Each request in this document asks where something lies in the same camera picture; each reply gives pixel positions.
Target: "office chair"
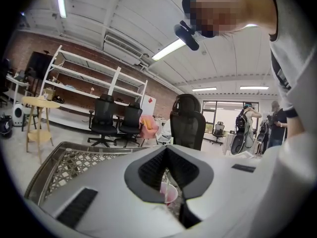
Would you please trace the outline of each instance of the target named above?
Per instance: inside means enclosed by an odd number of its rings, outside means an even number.
[[[9,69],[10,69],[10,61],[8,59],[4,59],[1,62],[1,68],[0,68],[0,94],[1,95],[2,93],[9,91],[9,88],[5,86],[5,79]],[[5,103],[6,106],[8,105],[7,101],[0,98],[1,107],[2,107],[2,103]]]
[[[99,98],[95,100],[95,113],[93,115],[93,110],[89,110],[89,129],[92,132],[98,133],[101,135],[100,138],[88,138],[87,142],[90,140],[96,140],[92,146],[98,145],[100,143],[104,144],[106,147],[109,147],[107,142],[114,143],[114,140],[105,139],[105,136],[115,135],[117,134],[117,129],[112,126],[113,124],[113,114],[115,111],[115,103],[113,100],[113,96],[105,95],[105,98]]]
[[[216,137],[216,141],[213,142],[212,144],[219,144],[219,145],[222,145],[223,143],[222,142],[219,142],[218,139],[220,137],[223,137],[223,134],[224,134],[224,125],[223,125],[223,122],[219,121],[216,125],[215,125],[215,130],[213,132],[213,136]]]
[[[122,138],[118,138],[115,140],[126,140],[125,147],[129,141],[138,144],[136,136],[141,132],[142,124],[140,124],[140,116],[142,114],[142,109],[140,109],[140,103],[130,103],[129,106],[125,108],[124,111],[124,119],[120,120],[119,123],[119,131],[123,132]]]
[[[200,103],[195,96],[181,94],[176,97],[170,113],[173,144],[201,149],[206,120],[200,110]]]

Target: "black backpack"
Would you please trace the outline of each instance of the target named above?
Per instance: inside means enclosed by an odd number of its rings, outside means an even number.
[[[249,111],[246,111],[244,114],[239,114],[236,118],[236,128],[237,128],[237,133],[244,133],[246,130],[246,123],[248,121],[246,117],[246,113]]]

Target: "wooden stool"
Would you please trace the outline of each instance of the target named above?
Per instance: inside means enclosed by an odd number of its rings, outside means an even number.
[[[28,144],[29,141],[35,141],[38,145],[38,155],[40,159],[40,164],[42,163],[42,156],[40,151],[40,144],[45,143],[48,140],[51,140],[53,146],[52,135],[50,132],[50,124],[49,124],[49,109],[56,109],[59,108],[59,104],[53,101],[41,100],[37,97],[23,97],[22,103],[28,104],[31,106],[31,112],[29,117],[28,129],[27,129],[27,136],[26,136],[26,151],[28,152]],[[33,111],[34,108],[38,107],[38,127],[35,130],[30,131],[30,124],[32,121]],[[41,129],[41,118],[42,118],[42,111],[46,109],[46,124],[48,126],[47,130]]]

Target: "floor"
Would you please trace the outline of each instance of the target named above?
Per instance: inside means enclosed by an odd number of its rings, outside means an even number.
[[[2,108],[0,108],[1,114],[5,113],[6,115],[10,115],[11,112],[12,104],[10,103],[7,107],[3,106]],[[40,167],[37,145],[35,142],[29,143],[29,152],[26,152],[26,129],[27,127],[24,127],[24,131],[21,131],[21,127],[14,127],[12,137],[2,140],[2,145],[4,147],[4,158],[7,161],[9,171],[11,172],[11,175],[15,180],[17,188],[19,189],[21,194],[24,194],[33,175]],[[43,161],[60,142],[68,141],[78,144],[90,145],[92,143],[87,143],[88,137],[95,137],[89,132],[71,130],[70,128],[59,124],[50,123],[50,129],[53,136],[54,146],[52,146],[50,142],[47,142],[41,146]],[[147,140],[147,142],[144,143],[143,146],[151,147],[154,145],[156,145],[155,139],[149,139]],[[124,142],[118,141],[117,147],[123,146]],[[136,146],[137,145],[134,143],[128,143],[127,147]],[[212,145],[212,143],[206,140],[203,140],[201,151],[212,155],[222,155],[221,146],[217,144]]]

